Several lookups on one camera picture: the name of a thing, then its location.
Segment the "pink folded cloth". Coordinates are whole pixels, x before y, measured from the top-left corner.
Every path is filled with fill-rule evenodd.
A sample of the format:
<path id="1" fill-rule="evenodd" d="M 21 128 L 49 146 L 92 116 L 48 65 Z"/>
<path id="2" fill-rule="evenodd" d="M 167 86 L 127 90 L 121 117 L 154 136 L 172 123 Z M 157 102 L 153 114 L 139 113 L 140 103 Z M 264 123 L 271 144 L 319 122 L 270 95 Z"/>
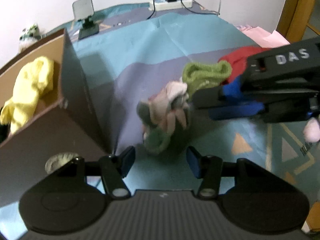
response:
<path id="1" fill-rule="evenodd" d="M 252 27 L 249 25 L 241 25 L 236 28 L 261 48 L 277 48 L 290 44 L 290 42 L 276 30 L 270 33 L 261 27 Z"/>

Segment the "brown cardboard box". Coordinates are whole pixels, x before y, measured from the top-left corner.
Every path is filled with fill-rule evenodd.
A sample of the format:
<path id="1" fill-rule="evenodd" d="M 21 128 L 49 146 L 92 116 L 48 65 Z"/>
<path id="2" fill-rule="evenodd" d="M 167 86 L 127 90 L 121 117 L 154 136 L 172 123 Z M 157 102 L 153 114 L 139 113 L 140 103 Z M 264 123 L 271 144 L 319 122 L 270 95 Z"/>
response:
<path id="1" fill-rule="evenodd" d="M 39 40 L 1 68 L 1 103 L 11 98 L 21 68 L 40 56 L 54 61 L 54 89 L 33 118 L 1 143 L 1 206 L 17 202 L 45 178 L 50 157 L 77 153 L 95 161 L 108 151 L 84 70 L 65 29 Z"/>

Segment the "pink grey sock bundle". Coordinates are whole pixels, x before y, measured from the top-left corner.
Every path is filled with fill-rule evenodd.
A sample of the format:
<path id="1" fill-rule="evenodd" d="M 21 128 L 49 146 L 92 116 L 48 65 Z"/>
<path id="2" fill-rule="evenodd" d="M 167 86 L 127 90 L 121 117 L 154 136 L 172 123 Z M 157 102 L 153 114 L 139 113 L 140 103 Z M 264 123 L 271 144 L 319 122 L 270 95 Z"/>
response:
<path id="1" fill-rule="evenodd" d="M 143 145 L 158 155 L 184 135 L 191 124 L 188 85 L 170 81 L 160 92 L 140 101 L 136 112 L 143 124 Z"/>

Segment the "green sock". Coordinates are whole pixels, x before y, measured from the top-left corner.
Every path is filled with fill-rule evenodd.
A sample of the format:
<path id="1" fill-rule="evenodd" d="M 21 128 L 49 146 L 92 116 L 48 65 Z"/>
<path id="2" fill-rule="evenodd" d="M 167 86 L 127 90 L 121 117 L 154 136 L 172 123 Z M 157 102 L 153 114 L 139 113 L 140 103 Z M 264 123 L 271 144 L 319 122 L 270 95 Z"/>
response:
<path id="1" fill-rule="evenodd" d="M 187 84 L 189 98 L 199 89 L 213 88 L 221 85 L 230 77 L 231 65 L 227 61 L 215 64 L 189 62 L 182 72 L 182 81 Z"/>

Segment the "panda plush toy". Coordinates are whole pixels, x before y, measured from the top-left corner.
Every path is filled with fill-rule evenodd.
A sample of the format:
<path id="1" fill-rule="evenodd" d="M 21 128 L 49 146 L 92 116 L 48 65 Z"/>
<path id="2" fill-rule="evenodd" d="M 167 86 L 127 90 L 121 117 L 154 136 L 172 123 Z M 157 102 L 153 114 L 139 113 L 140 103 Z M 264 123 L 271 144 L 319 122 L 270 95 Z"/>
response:
<path id="1" fill-rule="evenodd" d="M 40 29 L 37 23 L 33 24 L 29 28 L 24 28 L 22 34 L 19 38 L 18 52 L 21 53 L 31 45 L 35 44 L 38 40 L 42 38 Z"/>

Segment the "yellow fluffy towel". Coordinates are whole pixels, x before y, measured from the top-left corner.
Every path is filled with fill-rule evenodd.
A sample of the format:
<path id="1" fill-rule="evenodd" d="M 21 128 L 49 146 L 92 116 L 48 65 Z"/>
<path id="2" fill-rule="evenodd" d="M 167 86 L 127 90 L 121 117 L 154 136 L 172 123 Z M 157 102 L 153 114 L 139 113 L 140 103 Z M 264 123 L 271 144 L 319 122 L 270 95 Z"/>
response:
<path id="1" fill-rule="evenodd" d="M 15 134 L 34 116 L 40 98 L 53 90 L 54 61 L 41 56 L 23 66 L 16 77 L 12 97 L 1 110 L 1 125 Z"/>

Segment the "white power strip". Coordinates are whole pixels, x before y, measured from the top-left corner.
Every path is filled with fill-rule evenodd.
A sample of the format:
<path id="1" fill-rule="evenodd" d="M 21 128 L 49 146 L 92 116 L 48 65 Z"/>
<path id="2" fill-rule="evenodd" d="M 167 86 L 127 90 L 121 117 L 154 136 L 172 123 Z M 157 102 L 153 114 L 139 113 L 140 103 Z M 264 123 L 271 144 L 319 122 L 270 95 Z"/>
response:
<path id="1" fill-rule="evenodd" d="M 165 11 L 165 10 L 174 10 L 181 9 L 185 5 L 187 8 L 193 6 L 192 0 L 177 0 L 176 2 L 167 2 L 166 0 L 151 0 L 149 3 L 149 10 L 153 11 Z"/>

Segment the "phone stand with mirror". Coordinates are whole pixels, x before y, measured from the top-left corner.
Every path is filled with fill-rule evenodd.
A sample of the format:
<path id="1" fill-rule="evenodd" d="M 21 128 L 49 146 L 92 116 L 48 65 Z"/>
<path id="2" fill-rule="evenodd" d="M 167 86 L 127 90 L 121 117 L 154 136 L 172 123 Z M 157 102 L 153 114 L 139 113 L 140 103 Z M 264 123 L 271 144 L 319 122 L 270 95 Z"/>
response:
<path id="1" fill-rule="evenodd" d="M 99 25 L 94 23 L 94 7 L 92 0 L 77 0 L 72 4 L 73 15 L 76 22 L 81 22 L 78 40 L 83 40 L 99 33 Z"/>

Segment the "red cloth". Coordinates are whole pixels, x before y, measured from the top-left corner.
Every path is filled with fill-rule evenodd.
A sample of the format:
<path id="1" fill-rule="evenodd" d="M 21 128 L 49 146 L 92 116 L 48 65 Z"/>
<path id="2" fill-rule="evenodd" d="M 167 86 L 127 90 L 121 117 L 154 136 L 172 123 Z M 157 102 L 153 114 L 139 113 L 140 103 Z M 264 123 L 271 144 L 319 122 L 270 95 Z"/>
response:
<path id="1" fill-rule="evenodd" d="M 255 54 L 262 53 L 264 51 L 268 51 L 270 48 L 261 48 L 261 47 L 254 47 L 254 46 L 246 46 L 241 47 L 223 57 L 221 57 L 218 62 L 220 61 L 227 61 L 232 68 L 232 73 L 229 78 L 221 83 L 221 85 L 226 85 L 235 80 L 236 77 L 241 75 L 246 70 L 246 62 L 247 58 L 253 56 Z"/>

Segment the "wooden glass door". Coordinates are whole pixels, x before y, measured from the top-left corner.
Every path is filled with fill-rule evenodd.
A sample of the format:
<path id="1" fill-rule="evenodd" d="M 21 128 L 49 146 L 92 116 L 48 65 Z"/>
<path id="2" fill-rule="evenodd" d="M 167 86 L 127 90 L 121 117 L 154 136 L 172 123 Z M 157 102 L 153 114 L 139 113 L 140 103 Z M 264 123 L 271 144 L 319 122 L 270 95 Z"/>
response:
<path id="1" fill-rule="evenodd" d="M 319 35 L 319 28 L 310 23 L 317 0 L 285 0 L 276 31 L 290 43 L 303 39 L 306 29 Z"/>

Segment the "blue patterned bedsheet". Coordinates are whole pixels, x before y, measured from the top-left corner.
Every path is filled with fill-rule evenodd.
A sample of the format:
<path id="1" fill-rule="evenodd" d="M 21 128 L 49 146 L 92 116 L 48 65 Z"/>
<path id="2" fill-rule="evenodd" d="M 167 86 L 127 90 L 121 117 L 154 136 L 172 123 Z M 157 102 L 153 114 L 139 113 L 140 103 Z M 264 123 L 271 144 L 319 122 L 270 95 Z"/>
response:
<path id="1" fill-rule="evenodd" d="M 304 121 L 319 39 L 276 49 L 214 15 L 162 16 L 72 42 L 65 29 L 1 69 L 1 103 L 35 59 L 51 90 L 1 142 L 1 239 L 306 239 L 307 197 L 233 157 L 227 120 Z"/>

